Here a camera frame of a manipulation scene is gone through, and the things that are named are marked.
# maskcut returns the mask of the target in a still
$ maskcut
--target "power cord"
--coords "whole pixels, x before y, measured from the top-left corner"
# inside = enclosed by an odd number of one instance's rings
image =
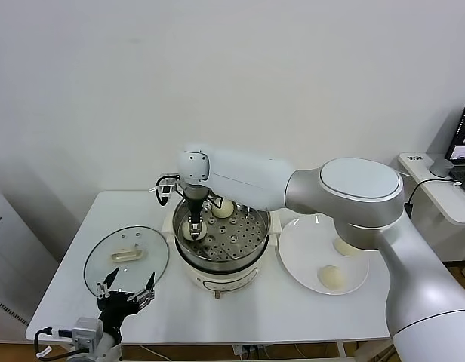
[[[404,204],[404,209],[405,209],[405,212],[407,213],[408,215],[408,218],[412,218],[412,210],[414,209],[414,205],[412,204],[412,198],[414,197],[414,194],[415,192],[417,191],[417,189],[424,183],[429,183],[429,182],[432,182],[432,181],[437,181],[437,182],[447,182],[447,183],[456,183],[457,181],[455,181],[454,179],[425,179],[424,181],[421,181],[419,182],[415,187],[414,187],[414,191],[412,191],[411,193],[411,196],[410,198],[408,198],[408,201]]]
[[[301,355],[301,357],[305,358],[305,359],[309,359],[307,356],[305,356],[301,351],[300,349],[298,348],[297,344],[295,343],[294,344],[294,347],[296,348],[296,351]]]
[[[68,334],[68,332],[69,331],[60,330],[59,335],[63,336],[63,337],[71,338],[71,333]],[[47,334],[47,335],[51,336],[53,334],[52,333],[52,328],[51,327],[43,328],[42,330],[39,330],[38,332],[35,333],[35,340],[34,340],[33,345],[35,347],[36,357],[42,362],[51,362],[53,360],[59,360],[61,358],[74,356],[75,354],[88,353],[88,348],[80,348],[80,349],[77,349],[76,351],[59,354],[59,355],[53,356],[53,357],[45,357],[43,355],[40,356],[40,354],[42,353],[42,351],[39,350],[39,344],[38,344],[38,338],[39,338],[40,334]]]
[[[156,197],[157,197],[157,201],[159,202],[159,204],[161,206],[165,206],[167,204],[167,201],[169,201],[168,196],[164,196],[163,198],[160,198],[160,195],[159,195],[159,183],[163,179],[179,179],[179,176],[178,175],[164,175],[162,177],[159,177],[159,179],[157,180],[157,182],[156,182]]]
[[[150,352],[150,353],[152,353],[152,354],[154,354],[154,355],[156,355],[156,356],[158,356],[158,357],[160,357],[160,358],[163,358],[163,359],[165,359],[165,360],[169,360],[170,362],[172,362],[172,359],[170,359],[169,357],[166,357],[166,356],[164,356],[163,354],[160,354],[160,353],[158,353],[158,352],[156,352],[156,351],[153,351],[152,349],[147,348],[145,345],[141,345],[141,346],[139,346],[139,347],[145,349],[146,351],[148,351],[148,352]]]

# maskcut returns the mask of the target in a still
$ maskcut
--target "black cable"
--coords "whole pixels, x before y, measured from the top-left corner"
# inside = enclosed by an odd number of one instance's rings
[[[35,347],[36,354],[41,353],[41,351],[39,350],[39,344],[38,344],[38,337],[40,334],[47,334],[51,336],[52,335],[51,327],[43,328],[42,330],[39,330],[38,332],[35,333],[35,340],[33,341],[33,345]],[[59,354],[53,357],[38,357],[38,359],[43,362],[51,362],[53,360],[59,360],[61,358],[74,356],[75,354],[80,354],[80,353],[88,353],[88,348],[80,348],[80,349],[77,349],[76,351]]]
[[[257,347],[257,345],[253,345],[254,346],[254,350],[256,351],[256,359],[259,360],[260,359],[260,349]]]
[[[163,179],[179,179],[179,176],[178,175],[164,175],[162,177],[159,177],[159,179],[157,180],[157,182],[156,182],[156,197],[157,197],[157,201],[159,202],[160,206],[165,206],[167,204],[167,201],[169,201],[168,196],[164,196],[161,199],[160,195],[159,195],[159,183]]]
[[[412,217],[412,210],[414,209],[414,205],[412,204],[412,198],[414,197],[415,192],[417,189],[424,183],[429,183],[431,181],[439,181],[439,182],[449,182],[453,183],[455,182],[454,179],[425,179],[424,181],[419,182],[415,187],[414,191],[412,191],[410,198],[408,198],[408,201],[404,204],[404,209],[405,212],[407,213],[409,219]]]
[[[210,201],[215,207],[217,207],[218,209],[220,209],[220,208],[223,206],[224,198],[220,198],[219,206],[217,206],[217,204],[214,202],[213,198],[209,198],[209,201]]]
[[[411,203],[412,198],[414,197],[414,194],[415,194],[415,192],[417,191],[417,189],[420,187],[420,185],[422,185],[423,183],[428,183],[428,182],[430,182],[430,181],[439,181],[439,182],[449,181],[450,183],[453,183],[453,182],[454,182],[453,179],[425,179],[424,181],[419,182],[419,183],[415,186],[414,191],[411,193],[411,197],[408,198],[408,202],[407,202],[407,203],[408,203],[408,204]]]

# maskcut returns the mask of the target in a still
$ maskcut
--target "white desk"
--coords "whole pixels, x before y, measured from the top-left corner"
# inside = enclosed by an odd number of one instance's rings
[[[66,253],[26,337],[48,326],[74,325],[78,317],[98,316],[97,300],[83,281],[83,265],[93,247],[109,233],[129,225],[161,230],[168,210],[148,192],[101,192]],[[182,270],[170,245],[169,265],[156,286],[156,299],[122,326],[125,344],[273,344],[385,339],[388,271],[378,252],[371,253],[365,284],[345,296],[306,289],[283,269],[269,247],[263,268],[243,290],[214,299]],[[46,336],[47,342],[53,342]]]
[[[441,179],[429,171],[442,155],[402,153],[400,164],[415,183]],[[465,260],[465,191],[453,183],[424,183],[415,193],[412,222],[443,261]]]
[[[425,153],[401,153],[399,162],[416,183],[425,179],[442,179],[432,175],[429,167],[443,155]],[[421,188],[437,206],[442,215],[452,224],[465,226],[465,191],[452,183],[424,183]]]

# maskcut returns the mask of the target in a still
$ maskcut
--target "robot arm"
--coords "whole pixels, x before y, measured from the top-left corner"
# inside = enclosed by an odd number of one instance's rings
[[[459,354],[465,360],[465,290],[411,224],[402,179],[390,167],[338,158],[315,170],[295,170],[271,158],[188,146],[180,154],[179,175],[185,199],[196,206],[204,198],[194,197],[211,190],[258,210],[329,215],[342,239],[378,249],[385,260],[386,322],[401,359],[456,360]]]

